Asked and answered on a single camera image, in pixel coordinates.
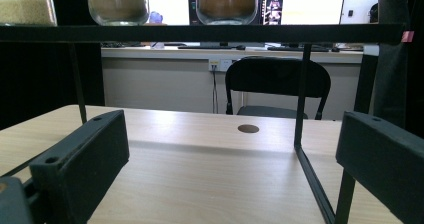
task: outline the beige powder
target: beige powder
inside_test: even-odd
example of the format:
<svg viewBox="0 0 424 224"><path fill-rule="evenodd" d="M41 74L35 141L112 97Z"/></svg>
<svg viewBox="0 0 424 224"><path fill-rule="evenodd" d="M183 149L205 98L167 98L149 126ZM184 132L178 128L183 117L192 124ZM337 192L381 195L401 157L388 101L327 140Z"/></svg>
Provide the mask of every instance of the beige powder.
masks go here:
<svg viewBox="0 0 424 224"><path fill-rule="evenodd" d="M55 25L49 0L0 0L0 23Z"/></svg>
<svg viewBox="0 0 424 224"><path fill-rule="evenodd" d="M198 0L201 13L209 17L249 16L255 12L256 0Z"/></svg>
<svg viewBox="0 0 424 224"><path fill-rule="evenodd" d="M104 21L142 22L148 18L145 0L89 0L89 5L94 18Z"/></svg>

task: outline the light wood tabletop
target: light wood tabletop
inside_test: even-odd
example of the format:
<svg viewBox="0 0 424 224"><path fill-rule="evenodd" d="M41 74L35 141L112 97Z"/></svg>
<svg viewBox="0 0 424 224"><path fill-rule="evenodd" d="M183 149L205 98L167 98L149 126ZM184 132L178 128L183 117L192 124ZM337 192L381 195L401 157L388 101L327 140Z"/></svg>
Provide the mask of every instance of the light wood tabletop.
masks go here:
<svg viewBox="0 0 424 224"><path fill-rule="evenodd" d="M117 108L87 106L88 118ZM293 148L294 119L124 109L130 159L89 223L324 223ZM256 133L238 130L254 125ZM66 106L0 132L0 174L81 125ZM340 122L306 120L302 144L335 209ZM28 169L16 174L22 181ZM357 183L350 223L400 223Z"/></svg>

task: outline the jar with white grains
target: jar with white grains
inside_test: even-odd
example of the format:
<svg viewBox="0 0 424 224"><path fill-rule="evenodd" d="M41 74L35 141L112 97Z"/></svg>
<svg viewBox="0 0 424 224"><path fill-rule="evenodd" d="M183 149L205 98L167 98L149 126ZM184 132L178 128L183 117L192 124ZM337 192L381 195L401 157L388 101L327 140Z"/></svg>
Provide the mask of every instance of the jar with white grains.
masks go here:
<svg viewBox="0 0 424 224"><path fill-rule="evenodd" d="M88 0L90 15L102 26L137 26L149 18L149 0Z"/></svg>
<svg viewBox="0 0 424 224"><path fill-rule="evenodd" d="M258 0L196 0L196 12L205 25L244 25L255 18Z"/></svg>
<svg viewBox="0 0 424 224"><path fill-rule="evenodd" d="M53 0L0 0L0 25L56 26Z"/></svg>

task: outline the black shelf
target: black shelf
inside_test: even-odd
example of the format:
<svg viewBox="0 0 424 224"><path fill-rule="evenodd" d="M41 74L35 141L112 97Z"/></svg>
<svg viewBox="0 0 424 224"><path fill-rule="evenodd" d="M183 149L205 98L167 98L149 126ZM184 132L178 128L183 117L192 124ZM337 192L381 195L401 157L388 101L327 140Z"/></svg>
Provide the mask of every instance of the black shelf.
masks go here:
<svg viewBox="0 0 424 224"><path fill-rule="evenodd" d="M0 42L399 43L404 31L405 25L402 23L288 26L2 26Z"/></svg>

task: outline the white screen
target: white screen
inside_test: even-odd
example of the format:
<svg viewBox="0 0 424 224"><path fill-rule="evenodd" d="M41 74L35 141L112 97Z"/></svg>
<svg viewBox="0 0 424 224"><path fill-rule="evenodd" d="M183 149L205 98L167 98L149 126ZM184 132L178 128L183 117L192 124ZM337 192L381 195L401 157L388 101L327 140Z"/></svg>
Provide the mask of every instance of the white screen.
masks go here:
<svg viewBox="0 0 424 224"><path fill-rule="evenodd" d="M262 25L340 24L344 0L262 0Z"/></svg>

